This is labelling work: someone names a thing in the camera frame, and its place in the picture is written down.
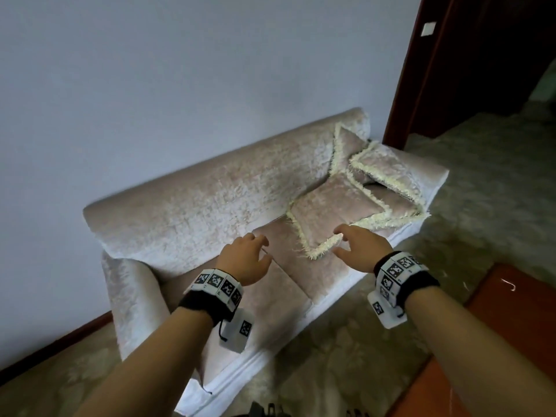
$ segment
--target white light switch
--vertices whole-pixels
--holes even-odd
[[[421,36],[429,36],[434,33],[434,27],[436,26],[435,21],[428,21],[423,25],[423,30],[421,31]]]

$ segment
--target person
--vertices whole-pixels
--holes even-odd
[[[393,252],[388,241],[357,226],[339,225],[350,250],[333,253],[347,266],[373,272]],[[272,257],[259,260],[265,236],[248,233],[226,245],[216,268],[242,286],[263,278]],[[412,292],[405,311],[473,415],[554,416],[556,387],[525,357],[437,286]],[[80,406],[76,417],[171,415],[215,323],[204,310],[178,307]]]

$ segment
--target person's right arm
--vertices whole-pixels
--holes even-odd
[[[361,272],[392,252],[388,241],[342,224],[350,251],[334,254]],[[409,295],[405,311],[435,355],[450,384],[477,416],[556,416],[556,386],[529,360],[438,287]]]

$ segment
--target forearm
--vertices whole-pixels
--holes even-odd
[[[212,330],[205,311],[177,308],[87,399],[76,417],[171,415]]]
[[[473,415],[556,415],[550,379],[440,288],[415,291],[405,309]]]

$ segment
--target beige velvet sofa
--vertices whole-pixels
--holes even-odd
[[[226,243],[249,231],[270,241],[265,250],[274,261],[268,275],[247,287],[241,302],[256,316],[245,351],[221,348],[213,330],[178,413],[220,415],[270,358],[364,276],[330,253],[316,261],[306,258],[284,216],[290,201],[326,180],[339,122],[368,139],[368,118],[355,108],[125,190],[83,211],[105,251],[102,266],[123,359],[164,322],[199,271],[213,267]],[[448,170],[398,154],[428,206]],[[396,245],[419,232],[421,224],[379,232]]]

